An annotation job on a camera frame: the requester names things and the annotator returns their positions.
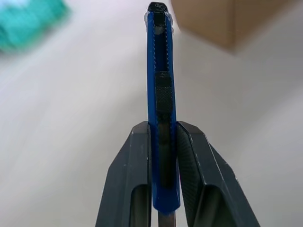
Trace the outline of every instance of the clamp jaw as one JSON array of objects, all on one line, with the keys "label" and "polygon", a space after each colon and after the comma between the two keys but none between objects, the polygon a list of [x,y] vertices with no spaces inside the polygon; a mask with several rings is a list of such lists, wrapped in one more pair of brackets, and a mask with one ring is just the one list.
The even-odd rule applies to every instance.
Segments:
[{"label": "clamp jaw", "polygon": [[[149,125],[142,122],[108,170],[96,227],[151,226],[151,153]],[[189,227],[260,226],[232,169],[196,126],[178,122],[177,154]],[[159,224],[172,226],[161,216]]]}]

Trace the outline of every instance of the green cloth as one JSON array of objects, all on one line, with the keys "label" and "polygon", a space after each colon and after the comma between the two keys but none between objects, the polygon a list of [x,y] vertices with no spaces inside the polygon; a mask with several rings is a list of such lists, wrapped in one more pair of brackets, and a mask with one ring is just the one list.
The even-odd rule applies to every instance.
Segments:
[{"label": "green cloth", "polygon": [[0,50],[23,49],[69,12],[62,0],[31,0],[25,7],[0,10]]}]

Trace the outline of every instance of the white surface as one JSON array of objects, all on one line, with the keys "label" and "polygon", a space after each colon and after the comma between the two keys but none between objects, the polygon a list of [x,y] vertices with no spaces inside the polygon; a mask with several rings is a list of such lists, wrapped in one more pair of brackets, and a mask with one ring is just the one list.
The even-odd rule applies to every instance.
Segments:
[{"label": "white surface", "polygon": [[[147,118],[148,3],[70,0],[63,28],[0,56],[1,227],[94,226],[107,168]],[[208,135],[263,227],[303,222],[302,22],[300,4],[237,55],[174,25],[178,119]]]}]

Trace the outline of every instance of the cardboard box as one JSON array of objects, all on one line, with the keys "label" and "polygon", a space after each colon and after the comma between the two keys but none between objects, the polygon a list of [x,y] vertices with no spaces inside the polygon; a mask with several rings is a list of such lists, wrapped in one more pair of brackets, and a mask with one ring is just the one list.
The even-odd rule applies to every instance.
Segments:
[{"label": "cardboard box", "polygon": [[293,0],[171,0],[180,29],[233,48]]}]

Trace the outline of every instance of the white table surface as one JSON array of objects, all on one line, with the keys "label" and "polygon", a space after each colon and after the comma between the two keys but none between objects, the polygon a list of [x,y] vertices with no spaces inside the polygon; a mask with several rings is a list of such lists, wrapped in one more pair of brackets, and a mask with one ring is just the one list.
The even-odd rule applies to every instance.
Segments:
[{"label": "white table surface", "polygon": [[[1,227],[93,227],[107,169],[147,119],[149,2],[68,3],[35,49],[0,55]],[[302,226],[303,4],[236,55],[174,27],[177,118],[232,166],[261,226]]]}]

